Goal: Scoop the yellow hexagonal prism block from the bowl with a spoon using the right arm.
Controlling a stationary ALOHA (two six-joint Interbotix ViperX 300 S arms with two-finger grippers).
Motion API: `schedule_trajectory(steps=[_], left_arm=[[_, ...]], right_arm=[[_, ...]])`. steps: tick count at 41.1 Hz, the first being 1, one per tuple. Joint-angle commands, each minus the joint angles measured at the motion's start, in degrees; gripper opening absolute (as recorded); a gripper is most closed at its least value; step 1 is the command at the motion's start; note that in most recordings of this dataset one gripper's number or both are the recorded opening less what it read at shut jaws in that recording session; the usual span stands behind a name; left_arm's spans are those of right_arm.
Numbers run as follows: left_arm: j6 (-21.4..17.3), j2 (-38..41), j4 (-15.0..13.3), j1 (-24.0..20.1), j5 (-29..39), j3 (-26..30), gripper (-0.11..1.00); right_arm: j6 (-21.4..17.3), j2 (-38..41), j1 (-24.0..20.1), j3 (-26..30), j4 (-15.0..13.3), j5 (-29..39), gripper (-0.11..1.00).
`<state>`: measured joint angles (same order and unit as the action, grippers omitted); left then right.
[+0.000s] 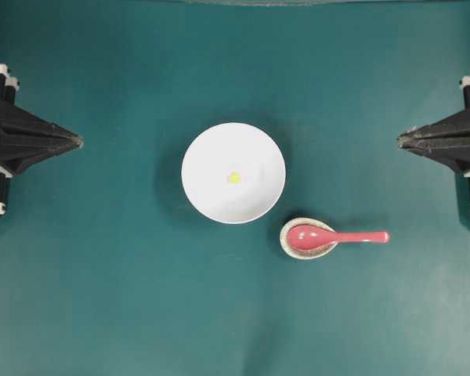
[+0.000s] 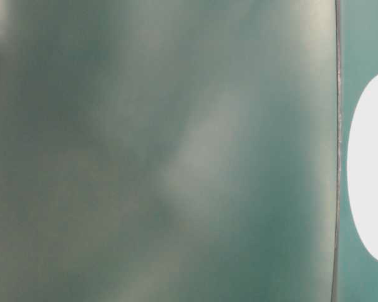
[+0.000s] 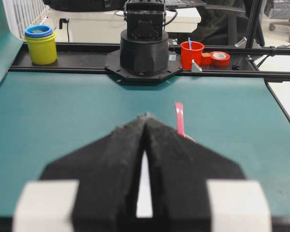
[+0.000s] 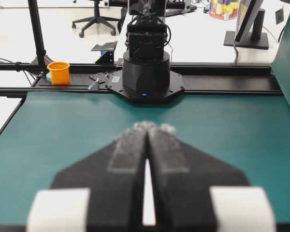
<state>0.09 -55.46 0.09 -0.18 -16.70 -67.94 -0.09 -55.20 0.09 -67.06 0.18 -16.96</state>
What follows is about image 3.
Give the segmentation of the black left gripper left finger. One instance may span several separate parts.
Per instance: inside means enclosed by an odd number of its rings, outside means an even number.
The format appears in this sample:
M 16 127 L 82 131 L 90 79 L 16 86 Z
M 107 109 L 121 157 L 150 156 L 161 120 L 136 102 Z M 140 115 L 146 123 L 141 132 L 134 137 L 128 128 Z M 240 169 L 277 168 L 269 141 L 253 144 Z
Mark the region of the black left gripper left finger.
M 136 213 L 145 119 L 48 163 L 24 186 L 15 232 L 115 232 Z

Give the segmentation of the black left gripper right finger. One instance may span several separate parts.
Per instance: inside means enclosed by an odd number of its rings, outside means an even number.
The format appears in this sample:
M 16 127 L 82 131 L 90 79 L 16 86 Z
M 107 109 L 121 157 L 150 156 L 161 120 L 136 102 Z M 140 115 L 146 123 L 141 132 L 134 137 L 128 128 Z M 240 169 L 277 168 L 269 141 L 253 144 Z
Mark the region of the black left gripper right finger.
M 154 216 L 171 232 L 270 232 L 259 184 L 240 165 L 148 118 L 144 132 Z

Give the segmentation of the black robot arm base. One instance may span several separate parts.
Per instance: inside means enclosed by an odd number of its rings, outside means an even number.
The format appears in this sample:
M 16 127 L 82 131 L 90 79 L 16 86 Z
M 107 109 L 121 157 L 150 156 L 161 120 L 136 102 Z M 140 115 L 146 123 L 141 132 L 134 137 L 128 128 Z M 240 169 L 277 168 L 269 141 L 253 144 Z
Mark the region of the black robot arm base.
M 127 82 L 161 82 L 183 68 L 180 56 L 169 51 L 166 5 L 161 0 L 129 0 L 124 6 L 127 28 L 120 48 L 107 55 L 105 69 Z

